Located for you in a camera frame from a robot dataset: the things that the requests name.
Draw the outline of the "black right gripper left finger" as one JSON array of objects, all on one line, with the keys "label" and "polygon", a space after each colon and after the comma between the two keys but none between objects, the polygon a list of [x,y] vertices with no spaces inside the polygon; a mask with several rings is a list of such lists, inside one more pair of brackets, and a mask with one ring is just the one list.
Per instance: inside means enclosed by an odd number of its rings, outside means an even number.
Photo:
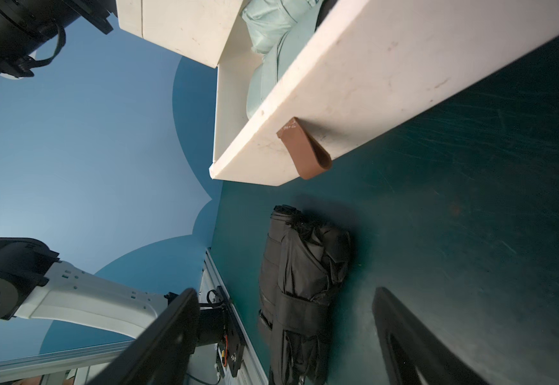
[{"label": "black right gripper left finger", "polygon": [[90,383],[182,384],[196,347],[199,315],[197,292],[184,290]]}]

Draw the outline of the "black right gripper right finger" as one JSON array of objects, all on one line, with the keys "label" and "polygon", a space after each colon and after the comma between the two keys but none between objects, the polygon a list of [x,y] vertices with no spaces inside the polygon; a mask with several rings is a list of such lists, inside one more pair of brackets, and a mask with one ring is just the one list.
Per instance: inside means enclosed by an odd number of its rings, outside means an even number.
[{"label": "black right gripper right finger", "polygon": [[372,311],[391,384],[485,384],[388,289],[375,291]]}]

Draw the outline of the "black umbrella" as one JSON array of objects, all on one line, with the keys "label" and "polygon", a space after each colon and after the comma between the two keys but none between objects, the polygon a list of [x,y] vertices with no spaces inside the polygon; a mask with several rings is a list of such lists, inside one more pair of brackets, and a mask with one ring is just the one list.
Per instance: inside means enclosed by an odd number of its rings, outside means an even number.
[{"label": "black umbrella", "polygon": [[353,256],[350,233],[278,205],[259,276],[259,329],[270,350],[271,384],[325,383],[331,307]]}]

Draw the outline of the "brown drawer pull tab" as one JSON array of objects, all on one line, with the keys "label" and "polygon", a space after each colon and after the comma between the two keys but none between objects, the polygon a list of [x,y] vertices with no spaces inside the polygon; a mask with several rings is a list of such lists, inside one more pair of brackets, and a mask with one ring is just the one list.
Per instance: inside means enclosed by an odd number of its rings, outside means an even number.
[{"label": "brown drawer pull tab", "polygon": [[332,168],[332,158],[321,144],[293,117],[276,136],[286,147],[300,178],[310,180]]}]

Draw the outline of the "white drawer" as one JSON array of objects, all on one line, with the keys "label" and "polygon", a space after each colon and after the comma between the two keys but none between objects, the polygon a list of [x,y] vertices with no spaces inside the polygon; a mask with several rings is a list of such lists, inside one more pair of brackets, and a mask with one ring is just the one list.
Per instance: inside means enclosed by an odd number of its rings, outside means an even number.
[{"label": "white drawer", "polygon": [[218,65],[213,179],[298,177],[278,136],[291,119],[332,159],[559,35],[559,1],[340,1],[253,116],[261,56],[237,20]]}]

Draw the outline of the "mint umbrella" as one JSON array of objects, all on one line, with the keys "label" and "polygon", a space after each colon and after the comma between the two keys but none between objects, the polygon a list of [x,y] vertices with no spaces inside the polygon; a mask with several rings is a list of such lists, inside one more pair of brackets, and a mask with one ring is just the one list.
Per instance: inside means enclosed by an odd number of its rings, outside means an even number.
[{"label": "mint umbrella", "polygon": [[254,70],[248,87],[247,117],[253,117],[292,62],[312,38],[317,29],[322,5],[321,1],[295,27],[283,35],[268,54],[262,55],[262,63]]},{"label": "mint umbrella", "polygon": [[321,1],[316,0],[252,0],[241,11],[252,51],[266,55],[283,35],[298,24]]}]

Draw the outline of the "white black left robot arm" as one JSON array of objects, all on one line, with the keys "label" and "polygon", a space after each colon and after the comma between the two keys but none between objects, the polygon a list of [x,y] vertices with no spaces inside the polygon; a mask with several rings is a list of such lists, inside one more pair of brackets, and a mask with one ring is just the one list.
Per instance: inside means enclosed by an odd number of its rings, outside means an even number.
[{"label": "white black left robot arm", "polygon": [[217,72],[112,1],[0,1],[0,351],[136,338],[197,289]]}]

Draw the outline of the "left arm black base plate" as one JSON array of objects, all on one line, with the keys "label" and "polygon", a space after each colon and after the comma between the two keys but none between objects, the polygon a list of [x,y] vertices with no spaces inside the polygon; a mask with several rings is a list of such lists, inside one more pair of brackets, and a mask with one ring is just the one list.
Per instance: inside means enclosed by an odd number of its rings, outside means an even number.
[{"label": "left arm black base plate", "polygon": [[222,286],[217,286],[207,293],[207,303],[211,306],[207,313],[211,316],[212,330],[218,335],[215,340],[218,351],[216,362],[221,365],[223,376],[230,374],[232,378],[237,378],[247,345],[239,319],[228,293]]}]

